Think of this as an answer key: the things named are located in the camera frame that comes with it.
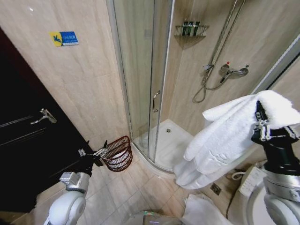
dark door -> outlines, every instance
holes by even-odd
[[[63,171],[76,171],[80,148],[92,150],[3,31],[0,42],[0,210],[29,211]],[[56,122],[35,122],[42,109]]]

shower enclosure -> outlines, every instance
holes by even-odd
[[[106,2],[131,140],[166,173],[204,128],[203,111],[265,90],[297,56],[286,51],[299,45],[297,0]]]

door handle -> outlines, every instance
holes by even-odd
[[[52,114],[47,110],[47,109],[41,109],[40,111],[43,116],[39,119],[39,120],[36,120],[36,121],[32,121],[30,124],[36,124],[36,123],[39,123],[40,121],[44,120],[44,119],[48,119],[51,123],[56,123],[57,120],[55,119],[54,116],[52,116]]]
[[[153,97],[153,104],[152,104],[152,110],[154,113],[157,113],[158,112],[158,109],[155,108],[155,99],[156,99],[156,96],[160,94],[160,90],[158,90],[158,92],[156,92],[156,94],[154,95]]]

corner shelf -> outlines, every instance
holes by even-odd
[[[209,28],[207,25],[176,25],[176,31],[174,33],[175,37],[185,37],[185,38],[199,38],[206,37],[205,31]],[[191,35],[182,35],[183,29],[191,29]]]

blue sign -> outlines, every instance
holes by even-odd
[[[49,35],[55,46],[77,45],[78,40],[74,31],[52,31]]]
[[[74,31],[61,31],[62,45],[77,45],[78,40]]]

